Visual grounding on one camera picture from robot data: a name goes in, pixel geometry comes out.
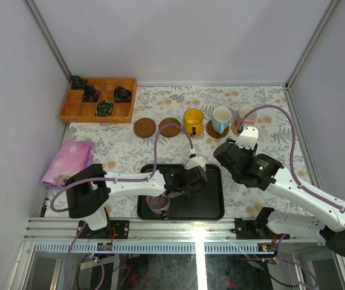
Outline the brown wooden coaster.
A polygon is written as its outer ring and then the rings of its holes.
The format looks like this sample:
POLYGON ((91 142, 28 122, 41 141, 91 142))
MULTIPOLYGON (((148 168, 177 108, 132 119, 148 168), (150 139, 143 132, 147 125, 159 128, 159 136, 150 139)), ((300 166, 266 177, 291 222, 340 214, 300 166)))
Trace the brown wooden coaster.
POLYGON ((206 125, 206 132, 209 134, 209 136, 211 136, 212 138, 216 138, 216 139, 226 137, 227 134, 229 133, 229 130, 230 130, 230 127, 227 126, 226 129, 224 130, 224 132, 220 134, 213 129, 212 121, 209 121, 206 125))
POLYGON ((151 118, 141 118, 134 124, 134 133, 140 138, 151 137, 156 131, 156 123, 151 118))
POLYGON ((160 134, 172 138, 181 132, 181 123, 176 118, 165 118, 159 123, 160 134))

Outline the pink mug cream inside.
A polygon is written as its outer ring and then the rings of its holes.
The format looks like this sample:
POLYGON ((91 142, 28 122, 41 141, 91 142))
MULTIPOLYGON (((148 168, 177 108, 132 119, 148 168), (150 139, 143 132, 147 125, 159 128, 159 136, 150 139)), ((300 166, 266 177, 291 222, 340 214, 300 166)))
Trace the pink mug cream inside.
POLYGON ((257 119, 257 112, 250 113, 253 110, 252 107, 246 106, 239 109, 238 117, 236 120, 237 131, 241 131, 240 126, 243 120, 243 126, 254 125, 257 119))

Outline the blue mug cream inside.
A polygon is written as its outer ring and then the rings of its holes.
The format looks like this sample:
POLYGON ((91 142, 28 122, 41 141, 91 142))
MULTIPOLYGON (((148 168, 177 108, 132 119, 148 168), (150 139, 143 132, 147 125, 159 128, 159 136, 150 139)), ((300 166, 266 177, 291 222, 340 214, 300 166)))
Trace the blue mug cream inside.
POLYGON ((226 107, 218 107, 213 111, 211 125, 215 132, 222 134, 226 131, 232 118, 231 111, 226 107))

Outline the yellow glass cup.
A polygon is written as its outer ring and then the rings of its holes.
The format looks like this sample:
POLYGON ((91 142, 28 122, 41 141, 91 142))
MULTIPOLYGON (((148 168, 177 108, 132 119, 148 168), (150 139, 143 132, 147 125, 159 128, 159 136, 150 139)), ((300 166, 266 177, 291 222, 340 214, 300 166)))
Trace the yellow glass cup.
POLYGON ((199 109, 188 109, 183 116, 184 130, 191 136, 198 136, 203 129, 203 119, 199 109))

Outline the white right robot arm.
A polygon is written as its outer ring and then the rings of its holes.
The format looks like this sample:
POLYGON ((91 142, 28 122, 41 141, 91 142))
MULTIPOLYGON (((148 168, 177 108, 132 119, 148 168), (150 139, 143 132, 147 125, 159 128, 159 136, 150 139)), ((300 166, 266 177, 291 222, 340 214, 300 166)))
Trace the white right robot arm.
POLYGON ((234 182, 285 198, 309 212, 304 216, 263 207, 254 220, 254 231, 259 237, 285 234, 315 240, 345 257, 344 200, 296 180, 281 162, 257 154, 256 149, 239 147, 234 140, 221 144, 213 156, 229 171, 234 182))

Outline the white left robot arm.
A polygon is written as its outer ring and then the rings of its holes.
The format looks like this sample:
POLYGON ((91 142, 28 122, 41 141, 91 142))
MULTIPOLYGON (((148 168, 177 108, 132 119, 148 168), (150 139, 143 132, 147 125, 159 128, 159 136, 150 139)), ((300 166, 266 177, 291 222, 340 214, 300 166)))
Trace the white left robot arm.
POLYGON ((119 174, 106 172, 93 164, 65 181, 68 214, 83 220, 92 234, 105 238, 111 223, 105 205, 122 196, 174 198, 201 190, 207 183, 205 162, 188 161, 182 168, 163 167, 154 173, 119 174))

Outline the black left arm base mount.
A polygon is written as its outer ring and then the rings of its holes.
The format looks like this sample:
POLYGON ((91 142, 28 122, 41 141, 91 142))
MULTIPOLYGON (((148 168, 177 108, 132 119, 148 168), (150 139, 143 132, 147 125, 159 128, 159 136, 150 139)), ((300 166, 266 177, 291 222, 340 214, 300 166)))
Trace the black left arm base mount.
POLYGON ((126 220, 113 220, 108 226, 93 231, 87 225, 79 235, 80 239, 126 240, 129 237, 130 222, 126 220))

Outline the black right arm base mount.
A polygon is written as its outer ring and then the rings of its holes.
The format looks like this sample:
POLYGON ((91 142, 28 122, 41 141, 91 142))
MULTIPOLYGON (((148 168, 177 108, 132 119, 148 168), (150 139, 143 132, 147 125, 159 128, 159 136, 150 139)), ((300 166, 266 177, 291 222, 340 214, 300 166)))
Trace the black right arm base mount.
POLYGON ((240 240, 272 240, 275 236, 280 237, 284 233, 276 233, 268 227, 268 218, 273 211, 273 208, 262 208, 254 220, 235 218, 234 228, 229 229, 229 231, 235 234, 236 238, 240 240))

